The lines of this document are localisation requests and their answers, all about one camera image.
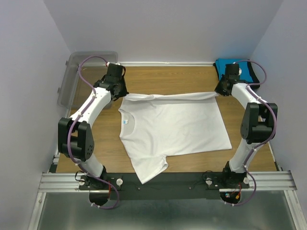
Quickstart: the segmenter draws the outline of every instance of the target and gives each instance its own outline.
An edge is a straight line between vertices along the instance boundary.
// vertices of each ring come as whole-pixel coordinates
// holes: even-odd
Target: white cloth
[[[167,156],[231,149],[215,92],[128,94],[120,139],[141,183],[164,171]]]

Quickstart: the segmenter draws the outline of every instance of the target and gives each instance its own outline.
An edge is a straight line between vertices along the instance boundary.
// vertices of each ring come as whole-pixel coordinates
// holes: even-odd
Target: wooden surface
[[[100,79],[106,69],[87,68],[83,74],[94,83]],[[180,94],[191,92],[212,92],[218,79],[214,67],[127,67],[127,89],[131,93],[143,94]],[[88,96],[89,89],[78,85],[75,100]],[[204,172],[221,171],[232,158],[241,141],[240,125],[244,113],[241,104],[232,96],[216,98],[225,123],[231,144],[231,150],[219,150],[167,157],[169,166],[165,172]],[[134,169],[119,139],[121,118],[118,109],[122,99],[103,110],[96,119],[92,132],[94,153],[110,173],[133,173]],[[275,171],[273,158],[268,145],[262,147],[252,161],[251,171]],[[58,173],[74,173],[78,168],[61,154]]]

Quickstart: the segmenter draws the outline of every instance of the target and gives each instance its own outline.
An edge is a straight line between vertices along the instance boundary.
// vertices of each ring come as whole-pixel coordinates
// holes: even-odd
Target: cable
[[[263,82],[260,82],[260,83],[250,83],[246,86],[246,89],[247,91],[256,99],[258,100],[261,104],[263,104],[265,107],[267,107],[267,109],[270,111],[270,113],[272,114],[272,117],[273,117],[273,122],[274,122],[274,125],[273,125],[273,130],[272,130],[272,133],[271,135],[268,137],[268,139],[266,139],[265,141],[263,141],[262,143],[256,145],[254,148],[252,148],[249,153],[248,153],[248,156],[246,157],[245,161],[244,161],[244,170],[245,172],[251,177],[251,179],[253,180],[254,182],[254,190],[253,190],[253,193],[250,195],[250,197],[245,200],[244,202],[242,203],[238,203],[238,204],[231,204],[232,206],[240,206],[240,205],[244,205],[246,204],[247,202],[249,202],[255,195],[256,193],[256,190],[257,190],[257,184],[256,184],[256,180],[254,178],[254,176],[248,171],[247,169],[247,162],[248,160],[250,159],[251,155],[254,153],[254,151],[256,151],[256,149],[260,146],[263,146],[265,145],[266,143],[268,143],[275,135],[276,133],[276,126],[277,126],[277,119],[276,119],[276,116],[275,116],[275,113],[274,111],[272,110],[272,108],[264,101],[261,99],[261,97],[259,97],[258,95],[256,95],[254,93],[254,91],[250,88],[251,85],[262,85],[263,83],[265,83],[265,81],[267,80],[267,72],[265,71],[264,67],[262,65],[260,65],[258,62],[256,61],[252,61],[252,60],[241,60],[241,61],[236,61],[235,63],[238,63],[238,62],[251,62],[251,63],[254,63],[256,64],[257,66],[259,66],[263,72],[264,72],[264,80]]]
[[[116,203],[115,203],[114,205],[109,206],[109,207],[104,207],[104,206],[99,206],[99,205],[96,205],[96,204],[93,203],[92,206],[96,206],[96,207],[101,208],[101,209],[113,209],[113,208],[115,208],[115,207],[117,206],[117,204],[119,203],[119,193],[118,193],[118,190],[116,189],[116,187],[114,187],[114,185],[112,185],[112,184],[109,183],[108,181],[105,181],[105,180],[103,180],[103,179],[100,179],[99,177],[96,177],[96,176],[90,174],[85,168],[83,168],[83,167],[79,164],[79,163],[80,163],[79,161],[77,161],[77,160],[74,159],[74,157],[73,157],[73,155],[72,155],[72,151],[71,151],[71,134],[72,134],[73,128],[74,128],[74,126],[76,125],[76,123],[78,122],[78,120],[80,119],[80,117],[82,117],[82,115],[84,114],[84,112],[88,109],[88,107],[93,103],[93,101],[94,101],[95,98],[96,98],[96,90],[95,90],[94,86],[92,86],[87,80],[85,80],[84,77],[83,77],[82,74],[81,74],[82,66],[84,65],[84,63],[85,63],[87,60],[89,60],[89,59],[91,59],[91,58],[100,58],[100,59],[102,59],[103,61],[105,61],[106,66],[107,66],[107,61],[106,61],[103,57],[100,57],[100,56],[89,56],[89,57],[87,57],[86,59],[84,59],[84,60],[81,62],[81,64],[79,65],[79,67],[78,67],[78,74],[79,74],[79,77],[81,78],[82,81],[84,81],[84,83],[86,83],[89,87],[91,87],[91,89],[92,89],[94,95],[93,95],[92,99],[90,100],[90,102],[85,106],[85,108],[81,111],[81,113],[80,113],[80,114],[77,116],[77,118],[73,121],[73,123],[72,123],[72,125],[71,125],[71,127],[70,127],[70,129],[69,129],[69,131],[68,131],[67,149],[68,149],[68,154],[69,154],[70,159],[71,159],[75,164],[77,164],[77,165],[79,166],[79,168],[80,168],[85,174],[89,175],[90,177],[95,178],[96,180],[98,180],[98,181],[100,181],[100,182],[102,182],[102,183],[105,183],[105,184],[111,186],[111,187],[114,189],[114,191],[116,192],[117,199],[116,199]]]

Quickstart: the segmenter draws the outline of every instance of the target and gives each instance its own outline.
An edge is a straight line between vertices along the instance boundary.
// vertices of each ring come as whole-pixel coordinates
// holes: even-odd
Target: gray wall
[[[306,12],[306,0],[285,0],[251,58],[268,72],[268,81],[259,94],[279,106],[272,148],[278,163],[294,175],[307,217]]]
[[[44,0],[71,52],[119,61],[250,57],[282,0]]]
[[[70,52],[41,0],[2,1],[0,28],[0,229],[23,230],[54,154]]]

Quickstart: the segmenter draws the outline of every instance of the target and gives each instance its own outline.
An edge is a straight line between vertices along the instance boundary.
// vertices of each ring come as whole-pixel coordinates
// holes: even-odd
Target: purple hose
[[[119,193],[116,189],[116,187],[114,187],[114,185],[112,185],[111,183],[109,183],[108,181],[105,181],[105,180],[102,180],[100,179],[99,177],[96,177],[92,174],[90,174],[85,168],[83,168],[81,165],[79,165],[79,162],[76,161],[72,155],[72,151],[71,151],[71,134],[72,134],[72,130],[74,128],[74,126],[76,125],[76,123],[78,122],[78,120],[80,119],[80,117],[84,114],[84,112],[88,109],[88,107],[93,103],[93,101],[95,100],[95,97],[96,97],[96,90],[95,88],[87,81],[84,79],[84,77],[82,76],[81,74],[81,68],[82,66],[84,65],[84,63],[91,59],[91,58],[100,58],[102,59],[103,61],[105,61],[107,63],[107,61],[103,58],[103,57],[100,57],[100,56],[89,56],[87,57],[86,59],[83,60],[83,62],[81,62],[81,64],[79,65],[78,67],[78,74],[79,74],[79,77],[81,78],[81,80],[83,80],[88,86],[90,86],[92,88],[92,91],[94,93],[94,96],[92,97],[92,99],[90,100],[90,102],[85,106],[85,108],[81,111],[81,115],[77,116],[77,118],[73,121],[69,131],[68,131],[68,137],[67,137],[67,149],[68,149],[68,154],[69,154],[69,157],[70,159],[75,163],[75,164],[78,164],[79,168],[85,173],[85,174],[88,174],[90,177],[93,177],[95,178],[96,180],[98,181],[101,181],[109,186],[111,186],[114,191],[116,192],[116,195],[117,195],[117,199],[116,199],[116,203],[112,206],[109,206],[109,207],[104,207],[104,206],[98,206],[96,204],[93,204],[94,206],[98,207],[98,208],[101,208],[101,209],[113,209],[117,206],[117,204],[119,203]]]
[[[268,137],[268,139],[266,139],[264,142],[256,145],[253,149],[251,149],[248,153],[248,156],[246,157],[245,161],[244,161],[244,170],[246,171],[246,173],[248,175],[250,175],[251,179],[253,180],[254,182],[254,190],[253,190],[253,193],[250,195],[250,197],[248,199],[246,199],[244,202],[242,203],[238,203],[238,204],[232,204],[233,206],[240,206],[240,205],[244,205],[246,204],[247,202],[249,202],[255,195],[256,193],[256,190],[257,190],[257,185],[256,185],[256,180],[254,178],[254,176],[248,171],[247,167],[246,167],[246,164],[248,162],[248,160],[250,159],[251,155],[253,154],[254,152],[254,149],[262,146],[262,145],[265,145],[266,143],[268,143],[271,139],[273,139],[275,133],[276,133],[276,127],[277,127],[277,119],[276,119],[276,116],[275,116],[275,113],[274,111],[272,110],[272,108],[264,101],[262,100],[261,98],[259,98],[253,91],[252,89],[250,88],[251,85],[262,85],[263,83],[265,83],[265,81],[267,80],[267,72],[265,71],[264,67],[262,67],[262,65],[260,65],[258,62],[256,61],[251,61],[251,60],[241,60],[241,61],[236,61],[236,63],[238,62],[251,62],[251,63],[254,63],[256,65],[258,65],[264,72],[264,80],[263,82],[260,82],[260,83],[250,83],[247,85],[246,89],[247,91],[256,99],[258,100],[260,103],[262,103],[263,105],[265,105],[265,107],[267,107],[267,109],[270,111],[270,113],[272,114],[272,117],[273,117],[273,122],[274,122],[274,126],[273,126],[273,131],[271,133],[271,135]]]

